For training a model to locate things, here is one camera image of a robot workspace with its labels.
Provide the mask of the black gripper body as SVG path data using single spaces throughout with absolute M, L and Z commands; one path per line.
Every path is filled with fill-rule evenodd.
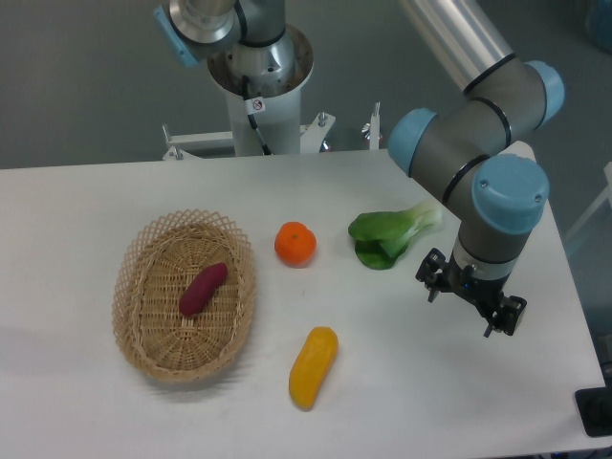
M 454 256 L 443 270 L 443 276 L 446 284 L 442 292 L 458 295 L 472 304 L 485 319 L 493 319 L 501 303 L 503 287 L 509 278 L 508 274 L 493 280 L 477 277 L 472 267 L 460 268 Z

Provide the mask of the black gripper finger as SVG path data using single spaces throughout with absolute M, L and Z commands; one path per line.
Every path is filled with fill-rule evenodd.
M 522 320 L 526 306 L 527 301 L 524 298 L 514 295 L 502 295 L 497 301 L 487 304 L 484 318 L 488 326 L 484 337 L 488 338 L 492 332 L 512 336 Z
M 448 291 L 447 271 L 446 257 L 438 249 L 431 249 L 415 275 L 415 278 L 428 290 L 427 301 L 429 303 L 432 303 L 439 293 Z

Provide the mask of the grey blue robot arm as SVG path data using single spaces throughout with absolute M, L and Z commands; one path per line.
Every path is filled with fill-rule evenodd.
M 564 102 L 557 71 L 522 62 L 473 1 L 406 1 L 411 23 L 466 97 L 441 118 L 405 115 L 387 150 L 395 164 L 460 221 L 450 256 L 432 250 L 417 278 L 431 295 L 472 304 L 490 331 L 512 335 L 526 308 L 503 287 L 549 195 L 544 170 L 510 152 Z M 239 156 L 297 154 L 300 91 L 313 68 L 310 44 L 281 1 L 165 1 L 155 20 L 187 67 L 206 62 L 225 92 Z

